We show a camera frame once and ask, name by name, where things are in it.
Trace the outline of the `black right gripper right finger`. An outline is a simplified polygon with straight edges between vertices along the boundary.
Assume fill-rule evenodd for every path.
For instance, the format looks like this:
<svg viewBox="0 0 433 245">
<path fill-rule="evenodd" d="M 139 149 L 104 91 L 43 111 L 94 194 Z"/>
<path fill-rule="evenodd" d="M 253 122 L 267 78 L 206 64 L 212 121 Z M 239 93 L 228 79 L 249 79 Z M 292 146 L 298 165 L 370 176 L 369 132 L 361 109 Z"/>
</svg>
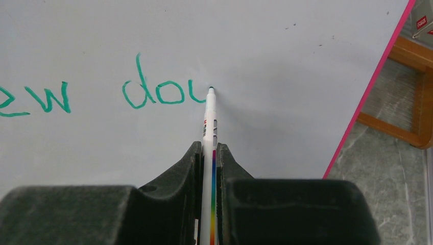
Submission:
<svg viewBox="0 0 433 245">
<path fill-rule="evenodd" d="M 256 179 L 216 150 L 220 244 L 380 244 L 361 190 L 345 180 Z"/>
</svg>

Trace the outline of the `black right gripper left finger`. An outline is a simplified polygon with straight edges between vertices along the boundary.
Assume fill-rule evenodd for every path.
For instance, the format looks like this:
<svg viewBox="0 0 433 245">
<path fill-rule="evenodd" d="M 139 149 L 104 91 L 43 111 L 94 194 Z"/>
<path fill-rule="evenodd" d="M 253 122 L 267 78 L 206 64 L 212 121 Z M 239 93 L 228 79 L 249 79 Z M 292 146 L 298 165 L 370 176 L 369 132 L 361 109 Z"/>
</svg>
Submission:
<svg viewBox="0 0 433 245">
<path fill-rule="evenodd" d="M 200 142 L 142 187 L 21 186 L 1 200 L 1 244 L 195 244 Z"/>
</svg>

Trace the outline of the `green white marker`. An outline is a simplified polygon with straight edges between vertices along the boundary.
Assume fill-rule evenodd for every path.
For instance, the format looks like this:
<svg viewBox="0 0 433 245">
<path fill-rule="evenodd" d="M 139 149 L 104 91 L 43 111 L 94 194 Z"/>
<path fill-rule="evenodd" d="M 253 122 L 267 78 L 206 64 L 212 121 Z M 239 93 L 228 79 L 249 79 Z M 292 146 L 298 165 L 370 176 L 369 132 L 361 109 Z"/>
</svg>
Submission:
<svg viewBox="0 0 433 245">
<path fill-rule="evenodd" d="M 200 221 L 200 244 L 218 244 L 217 191 L 216 191 L 216 149 L 217 114 L 216 95 L 213 87 L 209 87 L 206 96 L 204 115 L 202 153 L 203 184 L 202 208 Z"/>
</svg>

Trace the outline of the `pink framed whiteboard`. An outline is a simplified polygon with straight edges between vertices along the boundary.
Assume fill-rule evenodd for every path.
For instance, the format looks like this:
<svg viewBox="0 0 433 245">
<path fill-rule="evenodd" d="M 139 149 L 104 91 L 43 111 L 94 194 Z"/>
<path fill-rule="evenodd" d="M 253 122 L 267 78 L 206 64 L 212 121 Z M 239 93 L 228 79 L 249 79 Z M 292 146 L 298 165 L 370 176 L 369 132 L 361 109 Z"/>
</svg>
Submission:
<svg viewBox="0 0 433 245">
<path fill-rule="evenodd" d="M 1 1 L 1 195 L 140 186 L 202 138 L 321 178 L 413 1 Z"/>
</svg>

